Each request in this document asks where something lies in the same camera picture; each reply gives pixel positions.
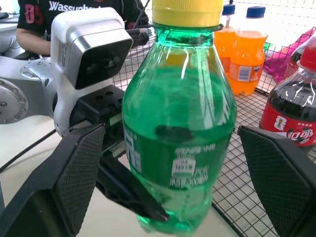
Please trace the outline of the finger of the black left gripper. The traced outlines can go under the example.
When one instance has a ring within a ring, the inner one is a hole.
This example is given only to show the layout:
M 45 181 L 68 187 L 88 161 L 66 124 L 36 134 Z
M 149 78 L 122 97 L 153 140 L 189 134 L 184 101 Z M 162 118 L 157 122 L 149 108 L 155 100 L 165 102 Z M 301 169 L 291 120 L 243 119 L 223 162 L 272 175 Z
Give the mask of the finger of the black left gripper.
M 165 142 L 188 142 L 193 139 L 188 128 L 179 126 L 159 125 L 155 128 L 155 135 Z
M 137 215 L 160 222 L 170 219 L 142 183 L 115 158 L 100 158 L 96 187 L 107 199 Z

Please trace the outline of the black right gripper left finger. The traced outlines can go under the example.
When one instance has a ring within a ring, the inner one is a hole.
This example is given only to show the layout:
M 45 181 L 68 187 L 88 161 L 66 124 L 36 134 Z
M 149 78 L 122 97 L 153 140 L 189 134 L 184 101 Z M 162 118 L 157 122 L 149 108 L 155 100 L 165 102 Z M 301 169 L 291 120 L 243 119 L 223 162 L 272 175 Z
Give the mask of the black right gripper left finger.
M 2 237 L 75 237 L 95 187 L 103 125 L 75 129 L 29 175 L 0 215 Z

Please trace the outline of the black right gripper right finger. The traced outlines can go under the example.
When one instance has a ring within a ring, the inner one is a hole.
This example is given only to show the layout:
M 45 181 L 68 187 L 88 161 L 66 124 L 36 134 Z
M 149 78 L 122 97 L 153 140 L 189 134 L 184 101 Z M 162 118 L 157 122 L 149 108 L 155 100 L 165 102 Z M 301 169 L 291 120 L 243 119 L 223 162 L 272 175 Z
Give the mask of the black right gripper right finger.
M 240 126 L 254 189 L 280 237 L 316 235 L 316 165 L 293 141 Z

